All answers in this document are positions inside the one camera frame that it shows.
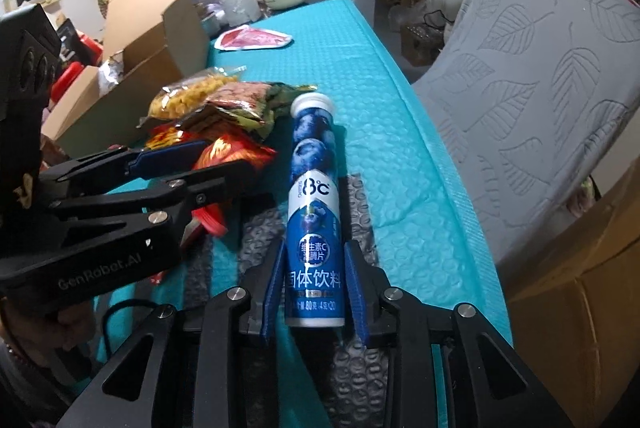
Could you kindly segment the red shiny snack bag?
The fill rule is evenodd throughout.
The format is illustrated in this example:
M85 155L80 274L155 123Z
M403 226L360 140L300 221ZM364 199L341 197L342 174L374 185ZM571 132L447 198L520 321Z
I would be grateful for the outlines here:
M175 126L162 125L155 129L154 136L145 146L151 150L158 150L164 146L195 141L205 141L207 145L192 162L191 169L204 169L224 162L247 160L254 169L262 170L277 156L275 150L258 143L241 127L228 122L216 122L206 126L202 131L183 131Z

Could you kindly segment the blue effervescent tablet tube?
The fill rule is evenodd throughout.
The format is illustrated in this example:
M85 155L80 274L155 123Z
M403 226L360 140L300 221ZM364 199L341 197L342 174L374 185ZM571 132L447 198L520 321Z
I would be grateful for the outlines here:
M333 103L324 94L305 93L292 103L291 115L285 321L291 327L342 327L344 255Z

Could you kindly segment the yellow waffle snack bag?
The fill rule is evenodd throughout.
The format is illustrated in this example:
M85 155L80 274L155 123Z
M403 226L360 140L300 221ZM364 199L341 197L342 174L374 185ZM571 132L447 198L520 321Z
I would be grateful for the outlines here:
M163 86L152 99L146 115L140 118L137 128L146 125L154 128L170 122L177 128L184 128L193 122L191 115L198 112L211 94L225 84L239 81L246 70L246 66L207 67Z

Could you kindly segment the white snack bag in box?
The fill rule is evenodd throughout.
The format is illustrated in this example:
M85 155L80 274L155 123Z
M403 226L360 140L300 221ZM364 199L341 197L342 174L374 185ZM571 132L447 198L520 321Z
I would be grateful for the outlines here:
M99 95L106 96L124 78L124 51L119 50L105 60L98 70Z

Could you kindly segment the peanut snack bag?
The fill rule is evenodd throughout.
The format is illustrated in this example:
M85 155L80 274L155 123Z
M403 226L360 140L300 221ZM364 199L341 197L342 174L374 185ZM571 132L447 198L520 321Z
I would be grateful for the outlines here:
M229 82L206 96L195 110L180 118L177 127L203 131L207 126L224 122L265 139L276 120L290 112L298 96L316 90L314 84L290 86L283 82Z

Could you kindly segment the open cardboard box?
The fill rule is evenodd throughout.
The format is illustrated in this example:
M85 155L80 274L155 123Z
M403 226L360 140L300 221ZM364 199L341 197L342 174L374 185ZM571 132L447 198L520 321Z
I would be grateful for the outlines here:
M41 132L72 157L134 144L145 136L139 122L154 96L204 70L208 50L209 38L192 0L110 0L103 58L122 55L122 80L102 93L99 70L86 67Z

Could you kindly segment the pink white flat pouch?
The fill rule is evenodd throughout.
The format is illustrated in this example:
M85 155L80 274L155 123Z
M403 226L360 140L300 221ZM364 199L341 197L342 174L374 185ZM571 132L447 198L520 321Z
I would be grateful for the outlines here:
M292 41L293 37L283 32L243 25L223 32L215 40L214 47L222 52L280 49Z

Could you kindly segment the grey leaf-pattern chair near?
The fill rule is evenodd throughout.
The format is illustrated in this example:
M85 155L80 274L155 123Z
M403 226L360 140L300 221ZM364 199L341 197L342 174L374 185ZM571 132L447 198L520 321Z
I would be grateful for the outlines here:
M413 86L498 266L563 229L565 206L639 105L631 0L463 0Z

